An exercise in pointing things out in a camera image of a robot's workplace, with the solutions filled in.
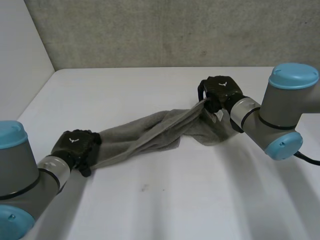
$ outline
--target black cable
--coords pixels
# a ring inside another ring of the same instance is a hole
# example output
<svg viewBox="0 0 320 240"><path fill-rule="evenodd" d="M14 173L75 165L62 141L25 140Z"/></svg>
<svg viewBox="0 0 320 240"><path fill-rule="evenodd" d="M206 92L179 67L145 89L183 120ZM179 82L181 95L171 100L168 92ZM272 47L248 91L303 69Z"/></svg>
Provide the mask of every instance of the black cable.
<svg viewBox="0 0 320 240"><path fill-rule="evenodd" d="M299 159L305 160L306 162L313 164L313 165L317 165L320 166L320 161L317 160L313 160L309 157L307 157L306 155L302 154L301 152L297 151L294 156L296 156Z"/></svg>

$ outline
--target gray fabric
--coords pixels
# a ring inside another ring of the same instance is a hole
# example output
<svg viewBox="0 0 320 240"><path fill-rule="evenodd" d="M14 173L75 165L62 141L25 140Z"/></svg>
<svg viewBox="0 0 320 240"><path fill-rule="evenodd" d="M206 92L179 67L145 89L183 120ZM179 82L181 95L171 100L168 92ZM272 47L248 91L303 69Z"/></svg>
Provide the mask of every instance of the gray fabric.
<svg viewBox="0 0 320 240"><path fill-rule="evenodd" d="M203 100L191 109L160 111L127 124L100 132L102 144L98 160L92 168L113 165L128 158L177 148L182 135L192 136L199 143L218 144L236 132L231 128L229 115L221 122L213 121L204 110Z"/></svg>

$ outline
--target black ring band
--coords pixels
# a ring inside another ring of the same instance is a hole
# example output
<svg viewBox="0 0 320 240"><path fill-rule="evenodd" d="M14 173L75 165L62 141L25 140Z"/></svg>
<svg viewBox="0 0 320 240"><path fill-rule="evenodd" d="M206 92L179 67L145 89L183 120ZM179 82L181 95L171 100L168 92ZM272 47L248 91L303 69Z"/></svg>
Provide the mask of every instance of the black ring band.
<svg viewBox="0 0 320 240"><path fill-rule="evenodd" d="M266 120L264 120L260 114L259 114L259 120L264 124L264 125L267 125L268 127L270 128L273 128L273 129L279 129L279 130L292 130L292 129L295 129L297 125L294 125L294 126L277 126L277 125L273 125L269 122L267 122Z"/></svg>
<svg viewBox="0 0 320 240"><path fill-rule="evenodd" d="M53 177L53 179L56 181L56 184L58 185L58 191L60 190L60 181L56 175L54 175L51 171L48 171L47 169L44 169L44 168L39 168L39 171L49 174L51 177Z"/></svg>
<svg viewBox="0 0 320 240"><path fill-rule="evenodd" d="M249 115L252 114L253 112L259 110L259 109L260 109L260 107L253 108L253 109L251 109L250 111L248 111L248 112L246 113L246 115L244 115L244 117L242 118L242 121L241 121L241 128L242 128L242 130L244 129L245 121L246 121L246 119L249 117Z"/></svg>
<svg viewBox="0 0 320 240"><path fill-rule="evenodd" d="M19 195L22 195L22 194L30 191L31 189L33 189L39 183L39 181L40 181L40 173L39 173L38 178L33 183L31 183L29 186L25 187L24 189L22 189L20 191L13 192L13 193L10 193L10 194L5 195L5 196L0 196L0 201L13 199L15 197L18 197Z"/></svg>

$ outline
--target robotic arm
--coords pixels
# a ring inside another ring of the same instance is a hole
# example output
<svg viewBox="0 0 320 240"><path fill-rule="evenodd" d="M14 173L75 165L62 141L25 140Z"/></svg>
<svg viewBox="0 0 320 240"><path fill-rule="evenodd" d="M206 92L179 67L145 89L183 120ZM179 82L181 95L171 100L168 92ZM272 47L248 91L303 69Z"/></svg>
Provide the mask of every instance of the robotic arm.
<svg viewBox="0 0 320 240"><path fill-rule="evenodd" d="M245 132L272 159L282 160L295 154L301 158L298 151L303 139L295 128L303 113L320 113L318 80L314 67L285 63L273 69L262 105L244 96L228 76L203 80L198 96L202 100L205 92L211 98L205 108L212 114L227 110L232 128Z"/></svg>
<svg viewBox="0 0 320 240"><path fill-rule="evenodd" d="M98 133L66 131L36 165L23 125L0 121L0 239L22 238L63 190L73 168L90 176L100 144Z"/></svg>

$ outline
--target white wall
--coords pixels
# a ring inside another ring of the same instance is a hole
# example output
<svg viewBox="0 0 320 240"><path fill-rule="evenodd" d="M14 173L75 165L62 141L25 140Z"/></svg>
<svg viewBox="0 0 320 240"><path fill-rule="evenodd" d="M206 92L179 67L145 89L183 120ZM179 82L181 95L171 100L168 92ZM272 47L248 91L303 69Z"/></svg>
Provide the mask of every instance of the white wall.
<svg viewBox="0 0 320 240"><path fill-rule="evenodd" d="M16 120L54 73L23 0L0 0L0 120Z"/></svg>

